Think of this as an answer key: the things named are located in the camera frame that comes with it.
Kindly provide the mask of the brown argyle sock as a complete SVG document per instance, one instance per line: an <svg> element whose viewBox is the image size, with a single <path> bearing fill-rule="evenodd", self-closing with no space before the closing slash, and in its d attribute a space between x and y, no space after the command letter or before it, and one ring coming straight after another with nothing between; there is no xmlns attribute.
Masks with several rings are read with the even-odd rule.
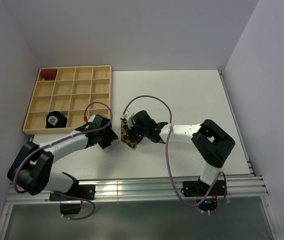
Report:
<svg viewBox="0 0 284 240"><path fill-rule="evenodd" d="M120 140L125 143L129 148L136 149L138 143L130 134L130 129L128 128L128 124L126 120L121 120L121 137Z"/></svg>

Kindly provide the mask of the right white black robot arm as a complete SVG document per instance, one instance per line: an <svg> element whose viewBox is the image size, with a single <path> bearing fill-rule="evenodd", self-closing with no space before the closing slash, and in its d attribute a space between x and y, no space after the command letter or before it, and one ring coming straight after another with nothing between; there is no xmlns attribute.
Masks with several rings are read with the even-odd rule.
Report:
<svg viewBox="0 0 284 240"><path fill-rule="evenodd" d="M156 144L193 144L205 161L198 183L199 191L209 195L215 190L215 178L235 146L234 139L213 120L192 125L156 122L147 111L129 111L121 115L121 141L135 148L144 138Z"/></svg>

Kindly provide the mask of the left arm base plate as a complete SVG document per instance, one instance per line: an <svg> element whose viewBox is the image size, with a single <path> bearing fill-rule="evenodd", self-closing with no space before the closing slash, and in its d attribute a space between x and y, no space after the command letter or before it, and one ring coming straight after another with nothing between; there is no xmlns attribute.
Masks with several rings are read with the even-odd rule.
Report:
<svg viewBox="0 0 284 240"><path fill-rule="evenodd" d="M80 184L71 187L68 192L51 192L49 201L60 203L62 217L70 220L83 220L90 217L96 209L96 205L92 202L95 198L95 190L94 184ZM92 209L87 215L78 216L84 202L91 204Z"/></svg>

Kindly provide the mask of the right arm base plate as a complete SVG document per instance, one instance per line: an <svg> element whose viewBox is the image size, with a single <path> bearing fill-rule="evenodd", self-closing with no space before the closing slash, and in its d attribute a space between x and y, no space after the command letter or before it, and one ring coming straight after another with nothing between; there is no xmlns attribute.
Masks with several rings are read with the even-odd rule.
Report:
<svg viewBox="0 0 284 240"><path fill-rule="evenodd" d="M190 180L190 181L184 181L182 183L182 189L181 193L185 197L203 197L207 190L209 189L209 185L203 183L200 180ZM223 180L217 180L217 182L214 184L212 189L210 190L208 196L223 196L225 193L226 187L225 182Z"/></svg>

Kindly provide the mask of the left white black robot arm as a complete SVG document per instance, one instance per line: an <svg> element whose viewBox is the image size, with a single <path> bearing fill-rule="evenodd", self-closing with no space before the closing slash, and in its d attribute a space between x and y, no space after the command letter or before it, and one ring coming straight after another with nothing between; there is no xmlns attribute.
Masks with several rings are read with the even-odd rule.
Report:
<svg viewBox="0 0 284 240"><path fill-rule="evenodd" d="M93 115L89 122L64 137L42 144L32 141L25 143L7 177L16 188L21 187L21 193L27 192L34 196L43 190L54 191L73 200L79 193L79 180L66 172L53 172L53 164L95 145L105 149L114 140L118 140L118 136L112 130L110 119L100 114Z"/></svg>

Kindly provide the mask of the black sock with blue marks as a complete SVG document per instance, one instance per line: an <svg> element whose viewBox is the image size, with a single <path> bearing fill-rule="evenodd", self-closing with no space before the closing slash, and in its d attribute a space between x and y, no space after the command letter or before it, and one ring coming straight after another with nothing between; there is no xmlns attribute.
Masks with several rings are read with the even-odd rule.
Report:
<svg viewBox="0 0 284 240"><path fill-rule="evenodd" d="M52 111L46 116L46 128L65 128L67 126L67 118L60 111Z"/></svg>

